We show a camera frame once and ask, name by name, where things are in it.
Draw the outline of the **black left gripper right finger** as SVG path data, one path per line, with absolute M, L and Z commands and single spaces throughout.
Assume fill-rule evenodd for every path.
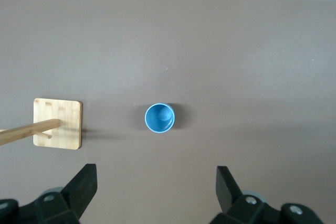
M 216 196 L 222 212 L 211 223 L 260 223 L 264 203 L 243 194 L 226 166 L 217 167 Z

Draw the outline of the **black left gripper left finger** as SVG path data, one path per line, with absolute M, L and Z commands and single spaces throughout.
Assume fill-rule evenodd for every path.
M 79 223 L 97 188 L 97 166 L 86 164 L 60 192 L 51 191 L 35 200 L 37 222 Z

